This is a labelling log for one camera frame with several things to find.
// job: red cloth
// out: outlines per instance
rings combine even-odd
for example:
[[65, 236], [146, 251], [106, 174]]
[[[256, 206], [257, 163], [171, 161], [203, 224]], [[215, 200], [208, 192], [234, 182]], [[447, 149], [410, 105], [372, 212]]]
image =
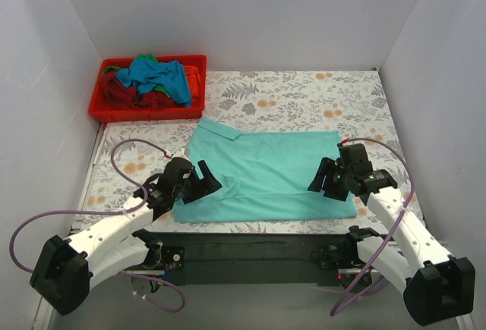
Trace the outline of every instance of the red cloth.
[[185, 76], [188, 79], [189, 91], [191, 92], [191, 101], [200, 97], [200, 75], [195, 66], [184, 66]]
[[127, 110], [133, 108], [174, 108], [178, 106], [174, 99], [167, 97], [165, 93], [160, 91], [150, 91], [138, 98], [137, 89], [123, 86], [116, 78], [115, 73], [116, 71], [110, 71], [99, 80], [99, 88], [114, 108]]

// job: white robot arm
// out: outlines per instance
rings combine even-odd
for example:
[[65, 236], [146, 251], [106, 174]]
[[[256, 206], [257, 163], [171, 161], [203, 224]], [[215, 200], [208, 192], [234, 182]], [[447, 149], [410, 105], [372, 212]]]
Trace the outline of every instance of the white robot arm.
[[[204, 161], [198, 162], [203, 177], [182, 152], [172, 156], [162, 174], [147, 179], [124, 204], [124, 215], [113, 215], [90, 228], [61, 239], [49, 239], [37, 260], [30, 285], [61, 315], [74, 311], [90, 290], [123, 269], [148, 268], [163, 258], [162, 243], [144, 228], [172, 209], [176, 200], [198, 200], [221, 188]], [[139, 209], [128, 212], [132, 207]]]
[[396, 226], [404, 210], [396, 182], [387, 171], [373, 169], [362, 144], [338, 147], [340, 157], [336, 161], [324, 158], [308, 189], [323, 190], [324, 196], [335, 200], [345, 200], [349, 192], [358, 196], [389, 231], [394, 230], [393, 239], [402, 255], [384, 247], [377, 256], [383, 238], [370, 228], [351, 227], [340, 248], [340, 261], [335, 262], [342, 262], [343, 257], [363, 264], [371, 261], [403, 295], [407, 310], [420, 325], [470, 313], [475, 284], [471, 262], [455, 258], [412, 211], [406, 210]]

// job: red basket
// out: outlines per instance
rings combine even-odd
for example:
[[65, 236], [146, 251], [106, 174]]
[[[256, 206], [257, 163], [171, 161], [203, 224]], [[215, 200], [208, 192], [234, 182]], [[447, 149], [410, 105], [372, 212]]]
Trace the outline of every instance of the red basket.
[[[103, 123], [112, 123], [114, 121], [137, 121], [137, 120], [172, 120], [172, 119], [197, 119], [203, 115], [204, 97], [206, 95], [206, 56], [205, 55], [171, 55], [156, 57], [159, 62], [179, 61], [184, 66], [197, 67], [200, 73], [200, 98], [192, 100], [192, 107], [190, 108], [163, 108], [163, 109], [148, 109], [137, 108], [131, 110], [117, 110], [113, 108], [109, 101], [99, 88], [98, 82], [94, 87], [93, 96], [91, 97], [90, 107], [88, 112], [90, 115]], [[118, 66], [127, 68], [133, 61], [133, 58], [113, 58], [106, 59], [101, 64], [99, 69], [98, 81], [105, 68], [108, 66]]]

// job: blue cloth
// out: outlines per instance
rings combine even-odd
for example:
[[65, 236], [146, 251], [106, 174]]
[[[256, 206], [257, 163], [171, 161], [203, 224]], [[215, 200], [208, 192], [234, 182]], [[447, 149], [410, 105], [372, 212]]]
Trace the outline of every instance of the blue cloth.
[[350, 196], [341, 202], [307, 191], [320, 160], [339, 157], [339, 141], [335, 131], [242, 133], [201, 118], [188, 145], [190, 159], [194, 165], [205, 160], [222, 188], [187, 205], [179, 200], [174, 218], [246, 222], [356, 216]]
[[191, 92], [184, 66], [178, 61], [156, 63], [146, 58], [135, 59], [129, 68], [116, 72], [116, 78], [125, 87], [133, 86], [138, 94], [148, 93], [162, 85], [178, 104], [191, 106]]

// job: black base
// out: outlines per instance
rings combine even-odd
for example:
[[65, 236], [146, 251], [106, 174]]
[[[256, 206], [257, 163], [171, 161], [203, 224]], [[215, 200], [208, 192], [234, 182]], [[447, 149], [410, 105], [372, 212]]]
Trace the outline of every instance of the black base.
[[182, 268], [173, 269], [167, 278], [179, 286], [263, 283], [339, 286], [337, 269], [324, 266], [319, 252], [325, 247], [341, 247], [346, 241], [345, 235], [151, 234], [165, 248], [184, 248]]

